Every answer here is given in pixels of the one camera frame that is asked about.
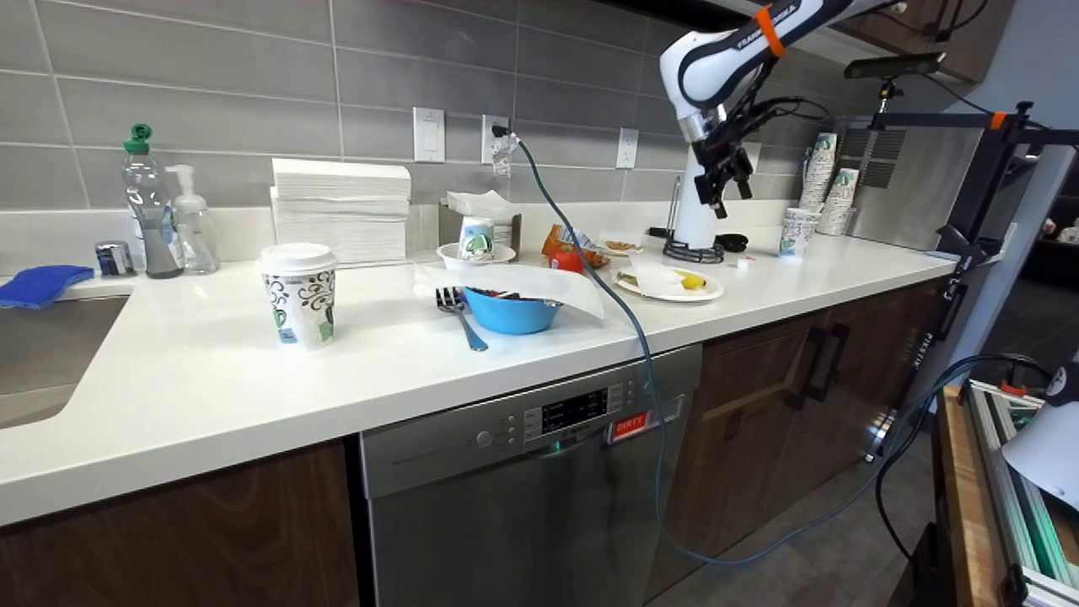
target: fork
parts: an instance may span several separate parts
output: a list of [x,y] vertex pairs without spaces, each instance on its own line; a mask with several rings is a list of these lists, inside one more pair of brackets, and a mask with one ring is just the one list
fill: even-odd
[[455,289],[455,286],[438,286],[438,289],[434,289],[434,307],[438,307],[438,311],[449,311],[449,315],[455,315],[455,318],[463,320],[473,350],[486,350],[486,341],[482,341],[482,336],[473,330],[473,324],[465,320],[465,297],[463,297],[463,289]]

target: sink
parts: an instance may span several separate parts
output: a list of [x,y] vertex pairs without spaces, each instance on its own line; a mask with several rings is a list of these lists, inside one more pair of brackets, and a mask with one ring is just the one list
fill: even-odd
[[129,297],[0,311],[0,428],[65,412]]

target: gray tile backsplash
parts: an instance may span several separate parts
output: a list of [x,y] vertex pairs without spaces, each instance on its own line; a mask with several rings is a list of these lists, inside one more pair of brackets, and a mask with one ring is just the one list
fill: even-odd
[[[508,179],[478,162],[478,113],[511,118],[560,199],[667,199],[685,145],[658,54],[679,35],[597,0],[0,0],[0,210],[120,204],[133,120],[211,204],[266,204],[272,156],[408,164],[416,203],[540,203],[524,157]],[[767,92],[878,101],[805,54]],[[446,164],[413,162],[413,109],[446,110]],[[616,128],[641,130],[636,170],[613,170]],[[817,128],[760,136],[760,192],[795,190]]]

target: cup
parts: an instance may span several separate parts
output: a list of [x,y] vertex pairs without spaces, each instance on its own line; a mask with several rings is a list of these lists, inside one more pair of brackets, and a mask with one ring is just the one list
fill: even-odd
[[259,255],[275,341],[322,346],[335,336],[336,261],[322,241],[281,241]]
[[486,217],[465,217],[459,248],[465,261],[490,261],[495,248],[495,223]]
[[808,210],[785,210],[783,217],[783,237],[779,237],[779,261],[803,261],[808,237],[817,227],[817,211]]

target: blue bowl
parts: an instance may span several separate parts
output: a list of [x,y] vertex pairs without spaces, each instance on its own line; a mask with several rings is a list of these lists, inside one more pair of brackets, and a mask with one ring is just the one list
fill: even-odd
[[500,297],[486,289],[465,289],[465,304],[476,324],[495,332],[543,332],[560,315],[560,304],[554,300]]

